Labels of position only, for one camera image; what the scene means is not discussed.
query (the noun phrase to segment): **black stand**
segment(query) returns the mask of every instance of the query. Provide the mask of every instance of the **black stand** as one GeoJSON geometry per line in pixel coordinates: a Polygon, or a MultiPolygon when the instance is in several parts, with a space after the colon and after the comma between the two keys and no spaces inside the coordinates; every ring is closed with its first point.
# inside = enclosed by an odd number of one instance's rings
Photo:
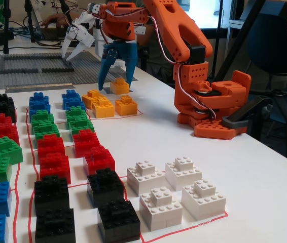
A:
{"type": "Polygon", "coordinates": [[[221,17],[222,17],[222,14],[223,14],[223,3],[224,3],[224,0],[220,0],[219,20],[218,20],[218,27],[217,27],[216,46],[214,47],[214,54],[213,54],[213,64],[212,64],[211,79],[214,79],[214,75],[216,73],[218,48],[219,48],[219,39],[220,39],[220,31],[221,31],[221,17]]]}
{"type": "Polygon", "coordinates": [[[25,5],[24,9],[27,12],[27,26],[28,26],[28,31],[30,32],[31,35],[31,42],[35,42],[34,38],[34,30],[33,30],[33,23],[32,23],[32,5],[30,0],[25,0],[25,5]]]}
{"type": "Polygon", "coordinates": [[[4,17],[4,48],[3,48],[3,53],[9,54],[10,49],[8,47],[8,40],[9,40],[8,30],[9,30],[9,18],[11,17],[10,0],[4,0],[3,17],[4,17]]]}

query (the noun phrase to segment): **white lego brick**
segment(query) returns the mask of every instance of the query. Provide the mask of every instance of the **white lego brick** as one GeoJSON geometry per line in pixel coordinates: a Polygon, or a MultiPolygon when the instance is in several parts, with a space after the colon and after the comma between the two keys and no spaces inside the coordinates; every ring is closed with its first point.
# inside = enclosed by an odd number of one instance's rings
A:
{"type": "Polygon", "coordinates": [[[150,199],[156,207],[169,205],[172,203],[172,193],[165,186],[154,188],[150,192],[150,199]]]}
{"type": "Polygon", "coordinates": [[[193,164],[188,171],[179,171],[175,163],[167,163],[165,166],[165,178],[176,191],[182,190],[183,186],[190,185],[194,181],[202,179],[202,172],[193,164]]]}
{"type": "Polygon", "coordinates": [[[140,195],[139,210],[151,231],[182,222],[183,207],[176,200],[169,205],[156,207],[151,201],[151,194],[144,193],[140,195]]]}
{"type": "Polygon", "coordinates": [[[182,204],[197,220],[214,217],[225,212],[226,198],[217,191],[213,196],[201,198],[193,189],[193,185],[182,190],[182,204]]]}
{"type": "Polygon", "coordinates": [[[151,175],[155,173],[156,167],[149,161],[145,160],[145,162],[137,163],[137,172],[141,176],[151,175]]]}
{"type": "Polygon", "coordinates": [[[155,187],[165,185],[165,173],[155,169],[153,174],[142,176],[136,167],[127,169],[127,184],[137,194],[150,192],[155,187]]]}
{"type": "Polygon", "coordinates": [[[193,189],[202,198],[213,196],[216,193],[216,187],[207,179],[195,181],[193,189]]]}
{"type": "Polygon", "coordinates": [[[192,170],[194,166],[192,160],[188,157],[175,158],[174,164],[179,171],[189,171],[192,170]]]}

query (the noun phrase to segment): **hand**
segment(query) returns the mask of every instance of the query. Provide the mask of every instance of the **hand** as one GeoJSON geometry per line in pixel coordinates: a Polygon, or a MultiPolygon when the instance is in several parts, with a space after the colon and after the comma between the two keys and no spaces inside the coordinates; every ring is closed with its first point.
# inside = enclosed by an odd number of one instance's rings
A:
{"type": "MultiPolygon", "coordinates": [[[[78,13],[70,13],[72,19],[79,18],[80,14],[78,13]]],[[[48,28],[48,24],[56,23],[56,28],[60,29],[62,26],[68,26],[64,14],[53,14],[45,19],[41,26],[48,28]]]]}

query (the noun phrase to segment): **cable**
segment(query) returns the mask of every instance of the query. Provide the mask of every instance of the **cable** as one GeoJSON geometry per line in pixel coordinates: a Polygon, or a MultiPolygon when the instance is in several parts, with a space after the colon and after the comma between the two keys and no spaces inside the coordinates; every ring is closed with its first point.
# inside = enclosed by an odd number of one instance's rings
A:
{"type": "Polygon", "coordinates": [[[83,8],[80,8],[80,7],[74,7],[74,8],[72,8],[72,9],[69,9],[67,12],[65,12],[65,13],[64,13],[64,19],[65,19],[66,23],[67,23],[69,26],[70,26],[70,23],[69,23],[69,21],[67,20],[66,14],[69,13],[70,11],[74,10],[74,9],[82,9],[82,10],[84,10],[84,12],[87,12],[86,9],[83,9],[83,8]]]}
{"type": "Polygon", "coordinates": [[[145,10],[146,8],[141,8],[141,9],[137,9],[133,12],[130,12],[130,13],[126,13],[126,14],[119,14],[119,15],[115,15],[113,14],[110,10],[106,9],[105,12],[107,12],[108,14],[112,15],[113,17],[124,17],[124,16],[129,16],[129,15],[132,15],[132,14],[136,14],[137,12],[141,12],[142,10],[145,10]]]}
{"type": "Polygon", "coordinates": [[[165,52],[164,52],[163,45],[162,45],[162,43],[161,43],[161,41],[160,41],[159,30],[158,30],[158,26],[157,26],[157,23],[156,23],[155,18],[154,18],[153,16],[150,16],[150,18],[151,18],[151,20],[153,21],[154,26],[155,26],[155,31],[156,31],[156,35],[157,35],[157,39],[158,39],[158,44],[159,44],[160,50],[162,51],[162,53],[163,53],[165,59],[166,59],[170,64],[175,65],[176,62],[173,62],[172,60],[170,60],[170,59],[166,56],[166,54],[165,54],[165,52]]]}
{"type": "Polygon", "coordinates": [[[181,81],[181,68],[183,66],[184,63],[181,63],[179,66],[178,66],[178,70],[177,70],[177,78],[178,78],[178,84],[179,84],[179,87],[180,89],[183,91],[183,93],[185,93],[188,97],[191,98],[191,100],[194,101],[194,103],[196,103],[198,106],[201,106],[203,107],[204,109],[208,109],[210,112],[211,112],[211,116],[212,116],[212,119],[216,119],[216,113],[210,109],[209,107],[207,107],[206,105],[204,105],[201,101],[197,100],[196,98],[194,98],[192,95],[190,95],[189,93],[187,93],[183,88],[182,88],[182,81],[181,81]]]}

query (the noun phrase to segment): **black lego brick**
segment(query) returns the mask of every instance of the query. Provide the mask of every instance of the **black lego brick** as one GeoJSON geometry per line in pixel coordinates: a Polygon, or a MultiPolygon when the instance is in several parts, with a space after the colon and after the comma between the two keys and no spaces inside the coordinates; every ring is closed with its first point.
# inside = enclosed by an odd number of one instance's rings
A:
{"type": "Polygon", "coordinates": [[[12,118],[12,123],[16,122],[15,104],[12,97],[7,94],[0,94],[0,113],[12,118]]]}
{"type": "Polygon", "coordinates": [[[35,214],[43,214],[47,209],[69,209],[67,179],[58,176],[43,177],[34,183],[35,214]]]}
{"type": "Polygon", "coordinates": [[[104,243],[140,238],[140,221],[130,201],[119,199],[99,207],[97,223],[104,243]]]}
{"type": "Polygon", "coordinates": [[[107,204],[111,200],[123,198],[123,184],[115,171],[109,168],[98,170],[95,175],[90,175],[87,179],[89,181],[87,192],[94,208],[107,204]]]}
{"type": "Polygon", "coordinates": [[[74,210],[49,209],[37,215],[35,243],[76,243],[74,210]]]}
{"type": "Polygon", "coordinates": [[[52,73],[52,72],[74,72],[73,67],[62,67],[62,68],[42,68],[42,73],[52,73]]]}

